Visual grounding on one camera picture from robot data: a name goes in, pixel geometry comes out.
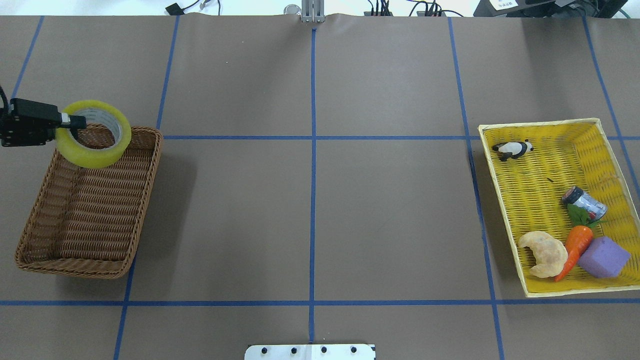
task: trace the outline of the orange carrot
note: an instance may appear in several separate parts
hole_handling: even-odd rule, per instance
[[[569,256],[564,262],[564,267],[560,274],[557,274],[554,278],[555,281],[562,280],[575,264],[578,263],[578,259],[580,259],[581,255],[591,244],[591,240],[593,240],[593,230],[591,230],[591,228],[600,223],[600,221],[590,222],[587,211],[576,205],[567,205],[567,210],[575,227],[571,229],[569,235],[566,237],[564,247]]]

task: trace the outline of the black and white stuffed animal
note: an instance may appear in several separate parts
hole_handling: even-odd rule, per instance
[[[507,161],[508,158],[517,159],[527,152],[533,151],[533,145],[529,139],[525,139],[524,142],[497,143],[491,149],[498,152],[500,161]]]

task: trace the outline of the roll of tape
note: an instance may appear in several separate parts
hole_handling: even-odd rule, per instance
[[[111,131],[115,143],[104,149],[90,149],[80,144],[69,129],[56,129],[56,148],[71,163],[86,168],[103,168],[122,157],[131,141],[131,126],[120,110],[98,100],[82,100],[67,106],[64,113],[86,117],[87,123],[102,124]]]

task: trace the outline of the purple sponge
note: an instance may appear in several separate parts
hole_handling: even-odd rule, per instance
[[[578,260],[578,265],[594,277],[616,277],[631,258],[625,249],[603,236],[591,241],[587,251]]]

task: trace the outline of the yellow woven basket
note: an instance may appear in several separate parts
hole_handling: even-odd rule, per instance
[[[527,297],[640,289],[640,221],[599,119],[480,125],[478,130]],[[534,151],[516,160],[502,162],[491,150],[496,143],[524,139]],[[618,277],[596,279],[577,265],[559,282],[529,273],[536,259],[517,241],[539,230],[564,242],[572,224],[561,197],[572,185],[609,207],[606,222],[594,234],[610,237],[631,253]]]

